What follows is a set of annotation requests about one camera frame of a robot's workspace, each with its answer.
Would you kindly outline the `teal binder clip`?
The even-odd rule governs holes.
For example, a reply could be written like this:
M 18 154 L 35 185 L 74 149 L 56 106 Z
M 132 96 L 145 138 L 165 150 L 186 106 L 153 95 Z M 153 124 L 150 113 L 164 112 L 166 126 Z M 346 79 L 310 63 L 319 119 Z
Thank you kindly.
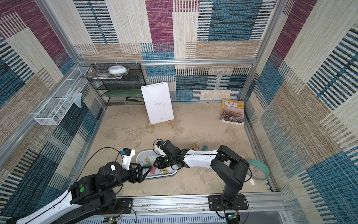
M 207 145 L 204 145 L 201 149 L 201 151 L 208 151 L 208 146 Z

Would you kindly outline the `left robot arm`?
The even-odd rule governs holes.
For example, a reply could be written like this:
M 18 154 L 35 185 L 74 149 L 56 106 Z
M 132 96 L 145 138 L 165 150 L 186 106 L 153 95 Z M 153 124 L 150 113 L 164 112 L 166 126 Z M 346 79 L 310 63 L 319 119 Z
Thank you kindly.
M 128 169 L 116 161 L 99 168 L 96 174 L 82 177 L 54 201 L 23 217 L 12 217 L 8 224 L 75 224 L 88 217 L 113 213 L 118 209 L 115 187 L 126 182 L 141 183 L 151 166 L 131 163 Z

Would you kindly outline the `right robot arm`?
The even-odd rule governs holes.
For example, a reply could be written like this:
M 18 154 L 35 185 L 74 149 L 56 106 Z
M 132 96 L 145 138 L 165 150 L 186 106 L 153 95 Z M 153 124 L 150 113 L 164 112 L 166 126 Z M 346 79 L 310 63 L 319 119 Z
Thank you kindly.
M 221 145 L 213 151 L 179 149 L 169 140 L 157 141 L 154 152 L 158 157 L 154 167 L 164 169 L 176 166 L 178 169 L 201 167 L 212 169 L 224 182 L 220 200 L 226 206 L 234 206 L 249 171 L 249 162 L 229 147 Z

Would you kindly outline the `white board on easel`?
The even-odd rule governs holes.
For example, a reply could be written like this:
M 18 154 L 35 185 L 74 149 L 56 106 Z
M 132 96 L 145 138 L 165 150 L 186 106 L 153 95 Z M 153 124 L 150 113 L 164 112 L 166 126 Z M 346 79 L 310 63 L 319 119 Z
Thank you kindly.
M 174 119 L 169 85 L 167 82 L 141 87 L 150 123 Z

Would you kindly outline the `black stapler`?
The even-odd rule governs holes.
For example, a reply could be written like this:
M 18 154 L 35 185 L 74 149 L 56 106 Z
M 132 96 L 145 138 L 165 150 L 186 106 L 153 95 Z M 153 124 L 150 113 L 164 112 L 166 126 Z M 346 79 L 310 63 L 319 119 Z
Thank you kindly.
M 143 101 L 143 98 L 140 97 L 126 97 L 126 101 Z

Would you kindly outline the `yellow textbook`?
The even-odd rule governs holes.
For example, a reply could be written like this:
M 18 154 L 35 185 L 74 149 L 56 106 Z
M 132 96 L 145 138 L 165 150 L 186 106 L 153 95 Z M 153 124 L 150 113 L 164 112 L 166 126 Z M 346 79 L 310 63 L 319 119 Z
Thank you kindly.
M 244 126 L 245 102 L 231 99 L 222 99 L 219 121 Z

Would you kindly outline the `green tape roll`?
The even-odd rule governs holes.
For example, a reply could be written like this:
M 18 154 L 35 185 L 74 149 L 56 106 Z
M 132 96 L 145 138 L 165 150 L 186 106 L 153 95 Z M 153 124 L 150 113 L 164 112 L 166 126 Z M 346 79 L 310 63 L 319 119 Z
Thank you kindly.
M 269 177 L 269 168 L 258 160 L 249 160 L 248 176 L 255 179 L 264 181 Z

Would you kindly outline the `white round device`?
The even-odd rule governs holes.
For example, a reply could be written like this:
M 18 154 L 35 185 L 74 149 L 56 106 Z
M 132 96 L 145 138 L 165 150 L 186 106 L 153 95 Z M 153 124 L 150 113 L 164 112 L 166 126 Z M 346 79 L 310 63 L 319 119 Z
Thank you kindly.
M 114 66 L 111 66 L 109 69 L 108 69 L 108 72 L 111 74 L 111 75 L 125 75 L 128 73 L 128 70 L 125 66 L 122 66 L 122 65 L 114 65 Z

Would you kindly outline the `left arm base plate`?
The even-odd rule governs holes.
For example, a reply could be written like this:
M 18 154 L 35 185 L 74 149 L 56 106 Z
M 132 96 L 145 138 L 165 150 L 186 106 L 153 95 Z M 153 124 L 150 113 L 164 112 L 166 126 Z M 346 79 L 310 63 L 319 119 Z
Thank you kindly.
M 130 214 L 133 198 L 117 198 L 117 205 L 113 214 Z

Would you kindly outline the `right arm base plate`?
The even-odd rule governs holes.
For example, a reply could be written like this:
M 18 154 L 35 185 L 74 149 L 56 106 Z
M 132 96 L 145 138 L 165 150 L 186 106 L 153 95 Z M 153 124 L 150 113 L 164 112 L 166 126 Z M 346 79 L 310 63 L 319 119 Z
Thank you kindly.
M 208 196 L 208 203 L 210 211 L 241 211 L 249 209 L 248 201 L 242 194 L 237 195 L 233 203 L 224 200 L 223 197 L 219 195 Z

